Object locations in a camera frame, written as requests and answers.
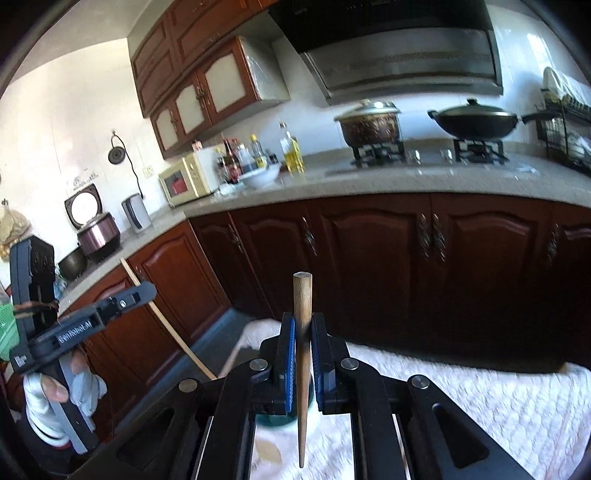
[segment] wooden stick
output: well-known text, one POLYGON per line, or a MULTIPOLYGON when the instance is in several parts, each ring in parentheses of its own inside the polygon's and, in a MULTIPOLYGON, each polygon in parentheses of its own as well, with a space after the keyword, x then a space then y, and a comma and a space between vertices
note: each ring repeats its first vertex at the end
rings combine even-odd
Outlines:
MULTIPOLYGON (((123 265, 123 268, 127 272, 127 275, 131 279, 132 283, 137 287, 139 285, 139 279, 135 275, 134 271, 131 269, 131 267, 129 266, 129 264, 127 263, 127 260, 125 260, 124 258, 121 258, 121 265, 123 265)), ((173 337, 173 339, 178 343, 178 345, 180 346, 180 348, 182 348, 183 351, 189 356, 189 358, 193 361, 193 363, 195 365, 197 365, 197 367, 210 380, 215 380, 217 377, 211 372, 211 370, 209 368, 207 368, 205 366, 205 364, 199 358, 197 358, 197 355, 195 355, 193 353, 193 351, 183 341, 183 339, 180 337, 180 335, 177 333, 177 331, 174 329, 174 327, 172 325, 170 325, 170 323, 168 322, 168 320, 166 319, 166 317, 163 315, 163 313, 160 311, 160 309, 156 306, 156 304, 153 301, 151 301, 151 302, 148 303, 148 307, 150 307, 150 309, 152 309, 152 312, 154 312, 154 314, 156 315, 156 318, 158 320, 160 320, 160 322, 162 323, 162 325, 164 325, 164 328, 166 328, 168 330, 168 332, 173 337)))
POLYGON ((297 387, 297 439, 300 468, 306 456, 308 388, 310 386, 310 322, 312 321, 312 274, 294 274, 295 374, 297 387))

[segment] pot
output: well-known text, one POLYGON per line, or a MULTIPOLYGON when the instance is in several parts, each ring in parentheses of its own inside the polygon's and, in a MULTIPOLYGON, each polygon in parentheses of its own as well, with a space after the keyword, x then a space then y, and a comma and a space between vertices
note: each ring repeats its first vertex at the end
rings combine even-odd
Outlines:
POLYGON ((78 231, 78 242, 89 260, 98 263, 115 252, 121 233, 110 213, 101 213, 78 231))
MULTIPOLYGON (((441 112, 429 110, 427 115, 451 136, 460 140, 494 142, 509 135, 517 126, 519 117, 502 108, 480 105, 475 98, 468 99, 467 105, 448 108, 441 112)), ((560 116, 557 112, 541 111, 523 116, 521 121, 552 120, 560 116)))
POLYGON ((62 258, 57 266, 62 277, 68 281, 73 281, 80 277, 88 267, 88 258, 82 247, 78 247, 62 258))
POLYGON ((400 140, 398 113, 392 102, 364 100, 360 107, 335 117, 335 122, 340 123, 345 142, 352 148, 396 143, 400 140))

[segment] brown pot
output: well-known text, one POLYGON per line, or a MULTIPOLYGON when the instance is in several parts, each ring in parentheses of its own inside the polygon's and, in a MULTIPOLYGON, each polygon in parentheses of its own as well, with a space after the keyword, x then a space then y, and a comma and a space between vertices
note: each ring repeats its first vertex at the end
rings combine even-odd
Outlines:
POLYGON ((343 137, 348 146, 360 148, 364 145, 396 143, 400 140, 398 113, 392 102, 370 102, 335 118, 340 123, 343 137))

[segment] wooden cabinet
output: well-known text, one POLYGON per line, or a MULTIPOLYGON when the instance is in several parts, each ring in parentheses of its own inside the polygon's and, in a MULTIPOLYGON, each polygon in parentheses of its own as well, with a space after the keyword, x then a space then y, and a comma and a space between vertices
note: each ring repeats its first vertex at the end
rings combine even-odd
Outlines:
POLYGON ((161 105, 152 115, 152 127, 162 152, 178 146, 183 139, 182 127, 179 125, 180 115, 172 99, 161 105))
POLYGON ((434 194, 430 348, 467 355, 525 353, 549 202, 434 194))
POLYGON ((207 110, 213 124, 257 100, 240 38, 216 50, 199 66, 197 76, 206 91, 207 110))
POLYGON ((556 203, 543 257, 540 304, 546 324, 555 325, 554 343, 591 368, 591 210, 556 203))
POLYGON ((256 0, 177 1, 169 9, 181 70, 261 10, 256 0))
POLYGON ((335 335, 407 346, 425 306, 428 194, 366 195, 308 203, 316 233, 325 317, 335 335))
POLYGON ((272 316, 230 215, 194 218, 191 225, 232 306, 256 318, 272 316))
MULTIPOLYGON (((85 305, 129 288, 127 275, 117 267, 71 307, 85 305)), ((110 438, 116 426, 142 396, 168 371, 180 349, 147 307, 111 322, 84 343, 94 373, 105 380, 108 392, 93 416, 97 435, 110 438)))
MULTIPOLYGON (((72 305, 72 310, 105 299, 132 286, 123 267, 117 267, 72 305)), ((108 351, 145 389, 170 367, 177 344, 148 307, 140 307, 111 322, 85 342, 87 351, 108 351)))
POLYGON ((205 104, 205 91, 201 87, 197 74, 185 80, 174 95, 174 104, 178 113, 177 130, 181 141, 194 138, 206 128, 212 126, 205 104))
MULTIPOLYGON (((275 318, 293 311, 293 274, 316 273, 317 247, 303 202, 265 205, 232 212, 242 245, 271 304, 275 318)), ((322 311, 318 283, 313 308, 322 311)))
POLYGON ((180 75, 168 18, 163 15, 131 59, 139 105, 144 116, 180 75))
POLYGON ((230 307, 189 222, 143 247, 129 264, 154 283, 156 305, 189 345, 230 307))

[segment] power outlet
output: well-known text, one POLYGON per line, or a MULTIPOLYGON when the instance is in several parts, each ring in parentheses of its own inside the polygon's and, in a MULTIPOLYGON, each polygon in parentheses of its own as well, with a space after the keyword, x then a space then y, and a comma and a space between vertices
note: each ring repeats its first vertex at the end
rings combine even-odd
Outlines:
POLYGON ((142 168, 142 171, 144 172, 144 177, 147 179, 154 175, 154 168, 152 165, 142 168))

